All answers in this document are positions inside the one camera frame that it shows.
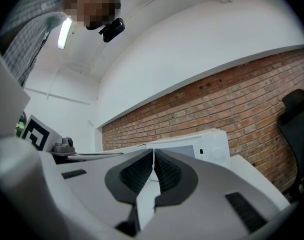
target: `black camera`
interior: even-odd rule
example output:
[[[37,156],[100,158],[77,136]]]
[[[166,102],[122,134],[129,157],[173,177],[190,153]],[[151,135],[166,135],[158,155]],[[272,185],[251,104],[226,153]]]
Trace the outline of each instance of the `black camera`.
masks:
[[[116,18],[115,20],[105,25],[105,27],[102,30],[100,30],[98,33],[102,35],[103,41],[108,43],[115,36],[123,32],[124,29],[125,29],[125,25],[123,20],[121,18]]]

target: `plaid shirt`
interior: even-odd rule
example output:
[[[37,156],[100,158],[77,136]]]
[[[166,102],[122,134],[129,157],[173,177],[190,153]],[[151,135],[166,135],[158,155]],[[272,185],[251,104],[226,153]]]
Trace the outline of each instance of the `plaid shirt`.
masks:
[[[63,0],[21,0],[9,14],[0,36],[28,22],[16,35],[3,59],[21,84],[32,71],[46,33],[63,23],[66,15],[52,12]]]

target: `black office chair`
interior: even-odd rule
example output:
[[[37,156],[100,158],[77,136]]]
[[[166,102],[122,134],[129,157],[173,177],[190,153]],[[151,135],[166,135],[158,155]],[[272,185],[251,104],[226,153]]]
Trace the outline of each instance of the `black office chair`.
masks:
[[[304,179],[304,90],[296,89],[286,95],[282,101],[286,112],[280,115],[276,122],[296,159],[297,175],[290,189],[290,195],[297,199]]]

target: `fluorescent light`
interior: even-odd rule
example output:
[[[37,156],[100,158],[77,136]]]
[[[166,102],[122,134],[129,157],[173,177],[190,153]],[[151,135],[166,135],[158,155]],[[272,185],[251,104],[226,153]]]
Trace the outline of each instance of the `fluorescent light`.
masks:
[[[62,24],[60,36],[58,37],[58,43],[57,43],[57,47],[59,49],[64,49],[65,48],[67,35],[68,35],[68,32],[70,31],[72,22],[73,21],[70,18],[67,18]]]

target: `curved white wall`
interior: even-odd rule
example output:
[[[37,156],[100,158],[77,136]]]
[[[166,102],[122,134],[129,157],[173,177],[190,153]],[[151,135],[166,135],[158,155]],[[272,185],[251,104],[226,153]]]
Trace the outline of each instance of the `curved white wall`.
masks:
[[[95,126],[233,62],[304,45],[304,29],[296,17],[280,0],[271,1],[207,2],[150,28],[104,76]]]

